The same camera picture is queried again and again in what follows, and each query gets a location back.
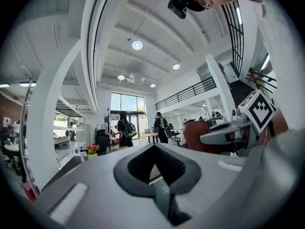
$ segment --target potted plant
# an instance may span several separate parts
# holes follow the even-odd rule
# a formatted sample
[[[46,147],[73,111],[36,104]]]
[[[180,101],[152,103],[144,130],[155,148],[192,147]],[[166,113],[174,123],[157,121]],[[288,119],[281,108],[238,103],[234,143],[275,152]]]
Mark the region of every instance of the potted plant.
[[[100,149],[99,145],[88,145],[88,160],[97,158],[97,151]]]

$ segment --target ceiling light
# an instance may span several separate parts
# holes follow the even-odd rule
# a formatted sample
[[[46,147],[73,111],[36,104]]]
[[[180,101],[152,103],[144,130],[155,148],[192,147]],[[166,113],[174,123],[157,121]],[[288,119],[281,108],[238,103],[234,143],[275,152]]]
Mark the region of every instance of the ceiling light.
[[[264,64],[263,64],[261,70],[263,70],[264,68],[266,68],[266,66],[267,66],[267,64],[269,63],[269,61],[270,61],[270,56],[268,55],[267,58],[265,59],[265,62],[264,62]]]
[[[140,41],[134,41],[132,43],[132,48],[135,50],[140,50],[140,49],[142,49],[142,47],[143,47],[143,43]]]
[[[9,84],[6,84],[6,83],[0,84],[0,88],[5,88],[5,87],[10,87],[10,85],[9,85]]]
[[[237,17],[238,17],[238,22],[239,22],[240,25],[242,25],[243,21],[242,21],[242,16],[240,14],[240,9],[239,8],[236,9],[236,13],[237,13]]]
[[[179,68],[180,68],[180,64],[175,63],[175,64],[173,65],[173,69],[174,69],[174,70],[178,70]]]
[[[22,87],[29,87],[30,83],[29,82],[20,82],[19,85]],[[34,86],[36,86],[36,83],[33,82],[31,87],[34,87]]]

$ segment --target black metal railing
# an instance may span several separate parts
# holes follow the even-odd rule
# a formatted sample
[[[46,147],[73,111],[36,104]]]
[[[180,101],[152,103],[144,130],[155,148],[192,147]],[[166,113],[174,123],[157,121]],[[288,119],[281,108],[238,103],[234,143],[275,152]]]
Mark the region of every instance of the black metal railing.
[[[229,32],[231,36],[233,54],[232,67],[237,74],[237,77],[239,77],[244,56],[244,27],[243,24],[239,23],[236,10],[239,8],[239,3],[236,0],[229,4],[222,5],[222,8],[229,26]]]
[[[246,77],[247,80],[255,83],[255,85],[256,85],[256,87],[258,89],[259,89],[259,87],[262,87],[262,88],[266,89],[267,91],[269,91],[269,92],[271,92],[273,94],[273,92],[270,89],[268,89],[266,86],[269,85],[269,86],[271,86],[271,87],[273,87],[275,89],[277,89],[277,87],[272,85],[272,84],[270,84],[269,82],[267,82],[267,81],[265,81],[263,79],[260,79],[259,77],[256,77],[255,75],[266,77],[266,78],[268,78],[268,81],[275,81],[276,82],[276,79],[274,79],[272,77],[269,77],[268,75],[265,75],[265,74],[261,74],[261,73],[258,73],[258,72],[251,71],[251,69],[249,71],[249,74]],[[263,82],[263,83],[265,83],[267,85],[265,85],[265,86],[261,85],[258,81]]]
[[[206,80],[203,80],[202,82],[199,82],[193,86],[190,86],[190,87],[186,88],[185,90],[178,92],[177,94],[170,96],[170,97],[156,103],[156,110],[176,104],[176,103],[181,102],[190,97],[194,97],[198,94],[209,91],[213,88],[216,88],[216,84],[214,82],[213,77],[209,77]]]

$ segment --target brick wall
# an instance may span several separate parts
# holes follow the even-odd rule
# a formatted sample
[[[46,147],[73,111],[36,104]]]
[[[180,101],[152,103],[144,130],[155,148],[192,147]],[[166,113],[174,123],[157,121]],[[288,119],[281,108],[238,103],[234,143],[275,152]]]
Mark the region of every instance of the brick wall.
[[[0,130],[3,117],[10,118],[11,124],[20,119],[21,106],[8,100],[0,94]]]

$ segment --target camera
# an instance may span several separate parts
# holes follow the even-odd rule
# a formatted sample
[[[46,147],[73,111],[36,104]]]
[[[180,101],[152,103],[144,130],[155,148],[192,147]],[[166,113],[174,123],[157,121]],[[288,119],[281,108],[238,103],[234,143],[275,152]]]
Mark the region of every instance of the camera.
[[[180,19],[185,19],[187,8],[180,0],[170,0],[167,7],[173,11]]]

